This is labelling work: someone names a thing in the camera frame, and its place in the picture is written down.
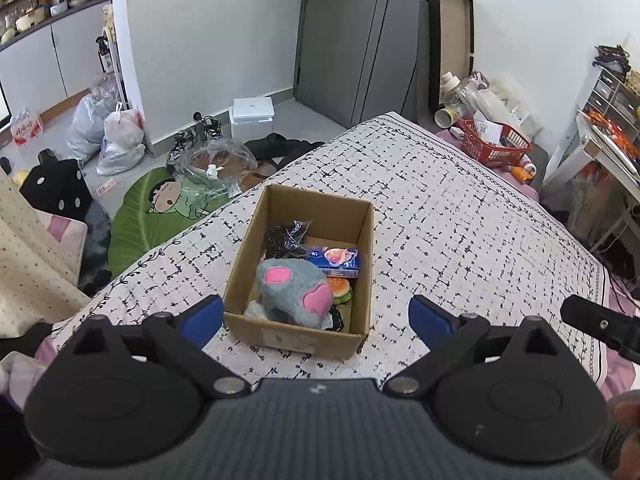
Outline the person right hand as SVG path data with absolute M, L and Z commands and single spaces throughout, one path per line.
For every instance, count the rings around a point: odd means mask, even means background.
M 608 401 L 608 426 L 601 462 L 613 479 L 639 479 L 638 390 L 624 392 Z

